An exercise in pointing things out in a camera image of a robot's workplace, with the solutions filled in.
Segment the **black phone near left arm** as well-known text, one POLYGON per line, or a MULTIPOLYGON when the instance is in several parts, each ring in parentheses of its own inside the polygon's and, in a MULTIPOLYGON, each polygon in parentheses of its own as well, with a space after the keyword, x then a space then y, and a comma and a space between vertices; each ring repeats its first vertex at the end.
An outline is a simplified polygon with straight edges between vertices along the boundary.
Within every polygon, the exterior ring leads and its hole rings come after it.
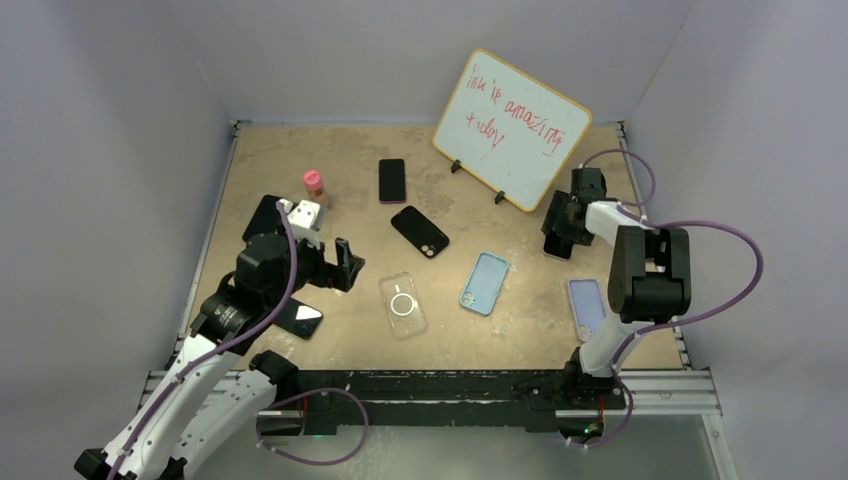
POLYGON ((291 298, 275 317, 273 324, 302 339, 310 340, 324 319, 324 314, 295 298, 291 298))

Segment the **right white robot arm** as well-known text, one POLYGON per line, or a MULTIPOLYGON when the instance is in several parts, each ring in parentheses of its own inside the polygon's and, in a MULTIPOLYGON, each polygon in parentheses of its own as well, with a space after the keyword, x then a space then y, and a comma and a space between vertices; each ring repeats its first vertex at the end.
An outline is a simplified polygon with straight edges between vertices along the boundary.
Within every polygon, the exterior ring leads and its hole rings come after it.
POLYGON ((598 332, 566 363, 561 392, 584 407, 616 386, 640 329, 661 326, 691 304, 690 237, 683 228, 651 227, 622 213, 598 168, 577 168, 569 191, 555 191, 541 228, 546 254, 568 260, 575 246, 601 238, 613 248, 607 285, 611 309, 598 332))

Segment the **light blue phone case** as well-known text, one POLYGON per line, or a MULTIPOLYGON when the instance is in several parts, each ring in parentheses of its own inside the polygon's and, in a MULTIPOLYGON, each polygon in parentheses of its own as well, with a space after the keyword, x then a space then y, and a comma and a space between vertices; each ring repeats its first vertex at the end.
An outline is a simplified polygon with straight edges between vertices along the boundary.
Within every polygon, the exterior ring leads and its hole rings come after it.
POLYGON ((495 254, 481 252, 459 298, 461 307, 477 314, 492 313, 509 271, 509 262, 495 254))

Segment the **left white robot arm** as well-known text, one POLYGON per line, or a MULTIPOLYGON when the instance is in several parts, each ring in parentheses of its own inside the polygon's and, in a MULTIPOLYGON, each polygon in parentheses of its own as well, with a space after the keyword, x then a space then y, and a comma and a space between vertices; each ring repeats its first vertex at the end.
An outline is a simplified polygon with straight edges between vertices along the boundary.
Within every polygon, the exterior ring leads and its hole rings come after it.
POLYGON ((365 265, 346 240, 336 263, 323 244, 287 233, 247 240, 233 271, 201 305, 163 380, 116 438, 74 463, 85 479, 188 479, 238 426, 260 410, 305 407, 300 371, 272 351, 253 357, 228 393, 209 396, 307 284, 349 291, 365 265))

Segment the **clear magsafe phone case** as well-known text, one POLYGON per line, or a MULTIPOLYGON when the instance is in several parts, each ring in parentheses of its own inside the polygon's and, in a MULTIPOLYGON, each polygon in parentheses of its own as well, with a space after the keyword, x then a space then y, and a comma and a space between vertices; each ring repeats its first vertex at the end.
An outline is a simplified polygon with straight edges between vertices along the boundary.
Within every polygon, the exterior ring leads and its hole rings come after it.
POLYGON ((417 290, 408 272, 382 278, 379 281, 379 289, 396 339, 405 340, 427 330, 417 290))

